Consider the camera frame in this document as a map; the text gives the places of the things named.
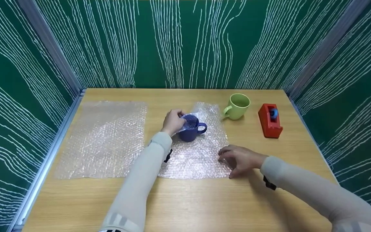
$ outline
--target red tape dispenser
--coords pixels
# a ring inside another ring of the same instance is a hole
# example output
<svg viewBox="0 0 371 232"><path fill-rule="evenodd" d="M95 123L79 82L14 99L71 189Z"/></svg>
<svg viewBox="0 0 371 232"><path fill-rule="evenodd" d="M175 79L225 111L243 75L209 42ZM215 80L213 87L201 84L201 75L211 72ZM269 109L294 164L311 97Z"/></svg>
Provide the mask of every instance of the red tape dispenser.
<svg viewBox="0 0 371 232"><path fill-rule="evenodd" d="M259 110L260 123L264 137L278 138L283 131L280 126L279 111L276 104L263 104Z"/></svg>

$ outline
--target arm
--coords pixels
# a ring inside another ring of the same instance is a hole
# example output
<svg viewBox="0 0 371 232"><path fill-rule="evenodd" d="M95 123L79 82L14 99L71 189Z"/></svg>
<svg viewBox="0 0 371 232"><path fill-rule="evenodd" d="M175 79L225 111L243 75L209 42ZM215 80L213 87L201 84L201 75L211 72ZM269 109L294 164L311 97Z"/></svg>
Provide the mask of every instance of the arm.
<svg viewBox="0 0 371 232"><path fill-rule="evenodd" d="M267 157L260 172L270 182L317 210L333 224L334 229L346 229L353 223L371 226L370 204L315 173L287 164L277 157Z"/></svg>
<svg viewBox="0 0 371 232"><path fill-rule="evenodd" d="M270 182L326 217L333 224L332 231L371 232L370 204L315 173L235 145L222 148L218 154L219 160L226 160L233 168L230 178L260 169Z"/></svg>
<svg viewBox="0 0 371 232"><path fill-rule="evenodd" d="M156 181L162 162L169 154L171 136L185 123L181 110L167 113L163 128L140 153L104 218L100 231L142 232L146 222L147 197Z"/></svg>

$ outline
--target bubble wrap sheet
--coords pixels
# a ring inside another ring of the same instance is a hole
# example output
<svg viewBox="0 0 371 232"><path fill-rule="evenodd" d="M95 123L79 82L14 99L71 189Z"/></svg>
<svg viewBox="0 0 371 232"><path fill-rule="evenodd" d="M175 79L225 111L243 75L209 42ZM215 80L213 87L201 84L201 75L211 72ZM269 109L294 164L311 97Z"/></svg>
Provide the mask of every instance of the bubble wrap sheet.
<svg viewBox="0 0 371 232"><path fill-rule="evenodd" d="M162 164L159 176L175 179L228 177L231 169L218 162L218 150L228 145L218 105L197 102L192 114L207 124L207 131L192 142L181 141L174 135L171 158Z"/></svg>
<svg viewBox="0 0 371 232"><path fill-rule="evenodd" d="M88 101L80 107L55 177L126 176L144 147L146 103Z"/></svg>

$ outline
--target black strap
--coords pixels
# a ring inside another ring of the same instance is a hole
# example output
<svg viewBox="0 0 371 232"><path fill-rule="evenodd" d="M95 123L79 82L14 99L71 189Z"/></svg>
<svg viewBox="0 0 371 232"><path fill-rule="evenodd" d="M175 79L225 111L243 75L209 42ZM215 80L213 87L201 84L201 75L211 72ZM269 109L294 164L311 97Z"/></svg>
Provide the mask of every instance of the black strap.
<svg viewBox="0 0 371 232"><path fill-rule="evenodd" d="M271 183L270 181L268 181L267 177L266 176L263 176L263 181L265 182L265 186L267 188L270 188L272 190L276 190L277 186L274 185L273 183Z"/></svg>
<svg viewBox="0 0 371 232"><path fill-rule="evenodd" d="M173 150L170 150L170 153L167 155L167 158L164 160L164 163L167 163L167 161L170 159L170 155L173 152Z"/></svg>

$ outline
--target person's left hand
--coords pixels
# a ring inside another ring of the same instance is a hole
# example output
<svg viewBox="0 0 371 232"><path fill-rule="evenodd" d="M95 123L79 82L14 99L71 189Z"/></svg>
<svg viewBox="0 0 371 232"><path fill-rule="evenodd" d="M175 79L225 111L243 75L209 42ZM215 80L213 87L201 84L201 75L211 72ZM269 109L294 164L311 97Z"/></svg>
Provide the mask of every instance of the person's left hand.
<svg viewBox="0 0 371 232"><path fill-rule="evenodd" d="M170 110L165 116L161 131L173 136L186 123L185 119L180 118L184 114L181 109Z"/></svg>

